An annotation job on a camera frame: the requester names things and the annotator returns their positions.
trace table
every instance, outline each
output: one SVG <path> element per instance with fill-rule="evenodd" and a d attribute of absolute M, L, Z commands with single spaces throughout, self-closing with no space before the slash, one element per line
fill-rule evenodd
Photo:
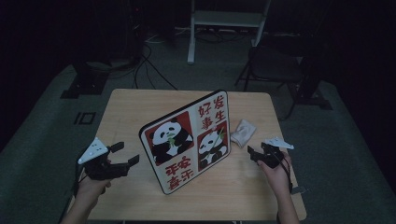
<path fill-rule="evenodd" d="M 97 137 L 125 148 L 110 153 L 112 163 L 140 154 L 128 176 L 114 179 L 89 219 L 100 220 L 267 220 L 276 218 L 276 198 L 261 169 L 249 159 L 247 146 L 232 143 L 228 157 L 170 195 L 163 194 L 138 132 L 145 124 L 205 95 L 208 91 L 114 90 Z M 267 93 L 228 92 L 231 132 L 241 119 L 257 127 L 247 143 L 260 148 L 264 138 L 282 137 Z M 291 169 L 291 181 L 297 186 Z M 300 194 L 292 195 L 299 219 L 306 211 Z"/>
<path fill-rule="evenodd" d="M 191 0 L 191 33 L 187 63 L 194 63 L 195 25 L 255 27 L 257 28 L 257 34 L 256 39 L 252 40 L 252 46 L 256 47 L 262 39 L 262 31 L 264 29 L 270 4 L 271 0 L 265 1 L 262 13 L 205 11 L 195 10 L 195 0 Z"/>

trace person's right hand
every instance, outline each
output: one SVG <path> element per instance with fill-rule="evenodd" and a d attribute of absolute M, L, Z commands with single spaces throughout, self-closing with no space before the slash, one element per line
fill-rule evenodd
<path fill-rule="evenodd" d="M 285 156 L 282 163 L 287 169 L 289 169 L 289 166 L 291 166 L 291 158 L 286 152 L 282 153 Z M 260 165 L 267 176 L 268 183 L 277 198 L 282 195 L 290 195 L 288 175 L 280 164 L 274 169 L 267 166 L 263 161 L 257 161 L 257 164 Z"/>

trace panda sign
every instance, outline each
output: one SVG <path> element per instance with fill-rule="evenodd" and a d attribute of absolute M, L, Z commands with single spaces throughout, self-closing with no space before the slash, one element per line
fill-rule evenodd
<path fill-rule="evenodd" d="M 226 91 L 214 91 L 145 125 L 139 132 L 163 189 L 170 194 L 230 154 Z"/>

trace red chinese character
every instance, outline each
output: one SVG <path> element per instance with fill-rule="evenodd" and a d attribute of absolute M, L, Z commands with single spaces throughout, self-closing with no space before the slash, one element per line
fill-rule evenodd
<path fill-rule="evenodd" d="M 218 113 L 216 113 L 216 119 L 218 119 L 218 122 L 219 122 L 219 121 L 222 121 L 223 119 L 225 119 L 225 117 L 224 117 L 224 111 L 222 111 L 222 110 L 218 111 Z"/>
<path fill-rule="evenodd" d="M 190 179 L 190 177 L 192 177 L 193 175 L 194 172 L 191 169 L 181 172 L 181 178 L 183 178 L 183 181 Z"/>
<path fill-rule="evenodd" d="M 212 125 L 213 121 L 210 119 L 210 117 L 204 118 L 204 120 L 202 121 L 202 128 L 207 130 L 210 125 Z"/>
<path fill-rule="evenodd" d="M 212 107 L 210 107 L 210 102 L 207 102 L 207 103 L 204 103 L 203 105 L 200 105 L 199 106 L 199 109 L 198 109 L 198 112 L 199 112 L 199 115 L 202 117 L 203 115 L 205 115 L 205 114 L 209 114 L 209 110 L 211 109 Z"/>
<path fill-rule="evenodd" d="M 182 158 L 182 161 L 180 161 L 177 165 L 178 167 L 180 167 L 181 169 L 186 169 L 187 167 L 189 167 L 191 159 L 187 158 L 186 156 L 184 156 Z"/>
<path fill-rule="evenodd" d="M 213 100 L 213 103 L 215 104 L 215 109 L 220 109 L 224 107 L 223 103 L 224 97 L 222 95 L 218 96 L 216 100 Z"/>
<path fill-rule="evenodd" d="M 176 174 L 176 170 L 178 170 L 178 167 L 176 164 L 172 164 L 168 167 L 166 167 L 166 174 L 167 175 L 175 175 Z"/>
<path fill-rule="evenodd" d="M 175 189 L 180 185 L 180 180 L 176 176 L 172 176 L 172 178 L 168 181 L 169 183 L 169 189 Z"/>

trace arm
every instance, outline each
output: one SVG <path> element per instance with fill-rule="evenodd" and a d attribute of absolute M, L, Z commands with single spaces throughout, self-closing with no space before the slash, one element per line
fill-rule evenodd
<path fill-rule="evenodd" d="M 91 210 L 96 206 L 105 188 L 111 186 L 110 180 L 92 180 L 85 177 L 78 185 L 76 199 L 61 224 L 85 223 Z"/>
<path fill-rule="evenodd" d="M 282 162 L 285 167 L 288 167 L 288 163 L 291 165 L 290 156 L 284 152 L 283 154 L 287 162 L 285 162 L 285 160 Z M 293 200 L 290 196 L 289 180 L 286 172 L 280 165 L 271 169 L 263 161 L 257 161 L 257 163 L 267 176 L 268 183 L 276 196 L 280 223 L 300 223 L 294 208 Z"/>

